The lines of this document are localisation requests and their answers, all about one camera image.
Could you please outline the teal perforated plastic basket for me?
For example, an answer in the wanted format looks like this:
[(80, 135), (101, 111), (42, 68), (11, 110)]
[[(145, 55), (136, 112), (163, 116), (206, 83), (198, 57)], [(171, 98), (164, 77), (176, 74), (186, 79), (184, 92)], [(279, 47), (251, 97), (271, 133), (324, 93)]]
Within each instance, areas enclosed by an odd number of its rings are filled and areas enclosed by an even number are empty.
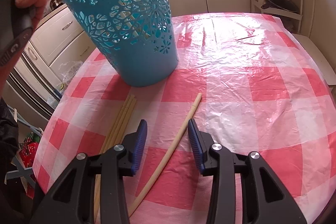
[(64, 0), (130, 86), (168, 77), (178, 65), (169, 0)]

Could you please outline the pink checkered tablecloth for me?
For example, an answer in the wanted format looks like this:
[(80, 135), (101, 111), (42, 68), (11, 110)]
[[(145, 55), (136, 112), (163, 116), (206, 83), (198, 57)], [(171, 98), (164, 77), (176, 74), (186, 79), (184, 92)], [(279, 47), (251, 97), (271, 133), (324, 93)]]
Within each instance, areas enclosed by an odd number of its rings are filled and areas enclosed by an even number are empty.
[(201, 131), (232, 152), (259, 151), (308, 223), (335, 191), (335, 103), (318, 68), (279, 19), (200, 14), (173, 19), (179, 55), (165, 80), (134, 88), (95, 50), (80, 67), (39, 143), (33, 170), (48, 190), (80, 152), (96, 155), (127, 96), (126, 131), (148, 123), (141, 167), (124, 181), (132, 203), (170, 147), (195, 97)]

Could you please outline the cream kitchen cabinets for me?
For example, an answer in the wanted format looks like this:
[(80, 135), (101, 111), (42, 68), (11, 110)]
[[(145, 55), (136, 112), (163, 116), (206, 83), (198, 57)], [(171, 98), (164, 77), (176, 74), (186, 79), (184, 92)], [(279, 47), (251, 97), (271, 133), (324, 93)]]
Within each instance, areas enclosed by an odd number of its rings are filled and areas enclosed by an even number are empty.
[[(251, 0), (169, 0), (169, 5), (172, 23), (176, 16), (181, 15), (254, 12)], [(329, 59), (335, 39), (335, 0), (303, 0), (302, 15), (301, 29), (295, 34), (309, 37)], [(173, 31), (178, 49), (182, 39), (174, 25)], [(66, 73), (73, 71), (76, 64), (86, 61), (94, 49), (98, 48), (63, 0), (63, 5), (39, 23), (17, 70), (41, 97), (54, 97), (58, 84), (65, 81)]]

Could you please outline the black frying pan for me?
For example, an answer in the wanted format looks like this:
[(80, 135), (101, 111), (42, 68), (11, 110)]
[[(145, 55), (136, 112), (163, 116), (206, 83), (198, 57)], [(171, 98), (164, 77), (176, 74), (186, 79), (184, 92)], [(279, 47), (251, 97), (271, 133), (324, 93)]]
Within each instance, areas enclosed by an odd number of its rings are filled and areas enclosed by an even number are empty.
[(275, 8), (299, 14), (299, 8), (291, 0), (265, 0), (262, 9)]

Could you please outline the long wooden stick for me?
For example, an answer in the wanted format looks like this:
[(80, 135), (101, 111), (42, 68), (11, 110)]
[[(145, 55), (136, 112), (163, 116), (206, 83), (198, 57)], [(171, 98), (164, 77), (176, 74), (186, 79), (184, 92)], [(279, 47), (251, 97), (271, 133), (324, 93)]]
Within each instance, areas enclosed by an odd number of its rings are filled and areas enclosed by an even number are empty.
[(188, 122), (191, 118), (193, 118), (200, 102), (202, 100), (202, 93), (198, 93), (194, 102), (192, 103), (189, 112), (187, 113), (187, 116), (185, 117), (181, 127), (179, 128), (173, 142), (171, 143), (170, 147), (164, 154), (162, 160), (159, 162), (159, 165), (149, 178), (148, 182), (145, 184), (145, 186), (142, 188), (141, 192), (139, 195), (135, 198), (133, 203), (128, 207), (128, 214), (131, 216), (139, 207), (141, 202), (144, 200), (144, 198), (147, 196), (147, 194), (150, 192), (151, 188), (161, 175), (162, 171), (164, 170), (165, 166), (169, 162), (170, 158), (172, 157), (174, 151), (176, 150), (177, 146), (179, 145), (179, 142), (181, 141), (186, 129)]

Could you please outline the bamboo chopstick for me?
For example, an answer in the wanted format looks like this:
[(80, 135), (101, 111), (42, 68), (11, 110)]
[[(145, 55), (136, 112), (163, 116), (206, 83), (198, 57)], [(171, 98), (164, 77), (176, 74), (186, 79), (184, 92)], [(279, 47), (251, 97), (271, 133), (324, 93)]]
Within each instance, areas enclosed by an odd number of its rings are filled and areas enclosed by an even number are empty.
[(134, 110), (134, 107), (136, 105), (136, 98), (134, 97), (131, 101), (131, 103), (128, 105), (128, 107), (125, 109), (125, 112), (122, 114), (121, 119), (119, 121), (119, 123), (117, 124), (116, 130), (115, 130), (115, 134), (114, 134), (114, 139), (112, 141), (112, 145), (117, 145), (120, 144), (125, 130), (127, 128), (127, 125), (129, 123), (130, 117), (132, 115), (132, 112)]
[[(137, 100), (135, 99), (134, 95), (127, 96), (120, 111), (118, 112), (116, 119), (112, 124), (112, 127), (106, 135), (104, 143), (100, 149), (100, 153), (105, 153), (108, 151), (108, 149), (121, 142), (136, 102)], [(94, 187), (93, 223), (96, 223), (98, 210), (100, 208), (100, 184), (101, 176), (97, 175)]]
[(125, 109), (128, 107), (128, 105), (131, 103), (132, 99), (134, 98), (134, 95), (128, 95), (126, 100), (124, 101), (122, 107), (120, 108), (116, 118), (114, 119), (113, 123), (112, 123), (112, 127), (110, 128), (108, 134), (106, 135), (106, 138), (104, 140), (104, 143), (100, 149), (100, 153), (105, 152), (106, 147), (108, 146), (108, 142), (110, 141), (110, 139), (113, 136), (113, 132), (118, 124), (118, 122), (121, 119), (122, 114), (125, 112)]

